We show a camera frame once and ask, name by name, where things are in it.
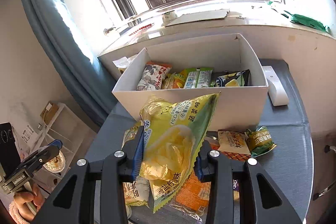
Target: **yellow snack bag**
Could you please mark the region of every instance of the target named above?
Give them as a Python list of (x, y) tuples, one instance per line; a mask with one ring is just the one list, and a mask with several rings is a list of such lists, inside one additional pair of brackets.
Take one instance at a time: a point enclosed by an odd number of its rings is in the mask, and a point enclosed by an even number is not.
[(188, 74), (191, 71), (196, 71), (196, 68), (184, 69), (180, 73), (174, 75), (173, 89), (182, 89), (187, 80)]
[(140, 110), (144, 123), (140, 176), (150, 180), (154, 213), (190, 175), (218, 96), (209, 94), (175, 104), (152, 96)]

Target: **red object on sill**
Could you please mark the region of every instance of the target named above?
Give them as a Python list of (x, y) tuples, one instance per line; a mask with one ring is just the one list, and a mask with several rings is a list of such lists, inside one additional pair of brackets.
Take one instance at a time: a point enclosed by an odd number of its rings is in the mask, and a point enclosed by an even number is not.
[(153, 25), (154, 25), (154, 23), (153, 23), (153, 24), (150, 23), (150, 24), (148, 24), (148, 25), (146, 25), (146, 26), (142, 26), (141, 28), (139, 28), (139, 29), (137, 29), (136, 31), (134, 31), (134, 32), (132, 32), (131, 34), (129, 34), (128, 36), (132, 36), (132, 35), (136, 34), (137, 32), (140, 32), (140, 31), (142, 31), (142, 30), (144, 30), (144, 29), (147, 29), (147, 28), (149, 28), (149, 27), (152, 27)]

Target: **cardboard box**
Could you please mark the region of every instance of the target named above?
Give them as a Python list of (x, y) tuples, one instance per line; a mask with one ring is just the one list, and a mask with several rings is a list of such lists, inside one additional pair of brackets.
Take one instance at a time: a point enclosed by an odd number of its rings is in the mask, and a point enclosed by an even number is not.
[[(213, 72), (249, 69), (249, 85), (201, 89), (135, 90), (148, 61), (172, 64), (171, 72), (185, 68), (212, 67)], [(217, 34), (182, 39), (143, 48), (119, 78), (112, 93), (138, 121), (140, 109), (150, 95), (181, 102), (205, 94), (219, 93), (208, 130), (254, 129), (263, 111), (268, 84), (255, 52), (241, 34)]]

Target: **metal screw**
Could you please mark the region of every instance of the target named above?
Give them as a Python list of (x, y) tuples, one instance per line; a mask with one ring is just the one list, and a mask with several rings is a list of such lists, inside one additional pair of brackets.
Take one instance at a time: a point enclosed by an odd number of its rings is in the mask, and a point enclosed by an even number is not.
[(219, 156), (219, 152), (217, 150), (211, 150), (210, 151), (210, 156), (216, 158)]
[(254, 158), (249, 158), (249, 159), (247, 160), (247, 162), (248, 162), (250, 165), (256, 165), (256, 164), (258, 163), (257, 160), (254, 159)]
[(125, 153), (121, 150), (118, 150), (116, 152), (114, 152), (114, 156), (117, 157), (117, 158), (121, 158), (125, 155)]
[(77, 161), (77, 165), (78, 166), (83, 166), (83, 165), (86, 165), (86, 160), (85, 159), (80, 159)]

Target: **electrical cable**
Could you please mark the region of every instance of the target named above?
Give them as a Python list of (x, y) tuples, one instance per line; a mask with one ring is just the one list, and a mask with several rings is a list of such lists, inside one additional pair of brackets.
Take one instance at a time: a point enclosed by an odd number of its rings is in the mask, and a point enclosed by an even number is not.
[(38, 185), (38, 184), (37, 184), (37, 186), (40, 187), (43, 191), (45, 191), (48, 195), (50, 195), (50, 193), (49, 193), (46, 189), (44, 189), (43, 187), (41, 187), (41, 186)]

